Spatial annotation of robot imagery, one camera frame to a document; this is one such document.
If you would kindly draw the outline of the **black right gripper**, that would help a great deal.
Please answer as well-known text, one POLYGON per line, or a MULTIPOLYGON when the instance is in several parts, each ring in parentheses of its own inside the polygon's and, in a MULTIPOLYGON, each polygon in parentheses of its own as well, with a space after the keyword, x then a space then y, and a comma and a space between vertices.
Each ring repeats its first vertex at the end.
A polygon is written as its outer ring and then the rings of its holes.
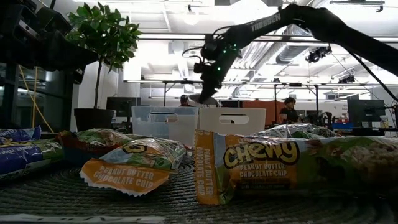
POLYGON ((198 97, 199 104, 217 104, 213 95, 222 87, 228 70, 238 57, 242 48, 242 34, 238 30, 228 30, 220 37, 213 34, 205 36, 205 43, 201 48, 203 60, 210 61, 196 63, 194 72, 201 73, 203 81, 202 91, 198 97))

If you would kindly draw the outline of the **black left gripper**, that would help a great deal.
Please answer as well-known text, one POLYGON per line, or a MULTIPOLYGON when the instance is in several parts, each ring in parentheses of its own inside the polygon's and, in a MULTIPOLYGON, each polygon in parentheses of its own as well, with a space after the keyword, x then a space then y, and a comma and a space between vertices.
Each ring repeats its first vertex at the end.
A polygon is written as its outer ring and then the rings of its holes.
POLYGON ((44 41, 45 68, 64 71, 73 76, 74 84, 81 84, 85 68, 100 59, 96 50, 89 49, 84 37, 66 39, 72 25, 57 11, 41 7, 37 18, 44 41))

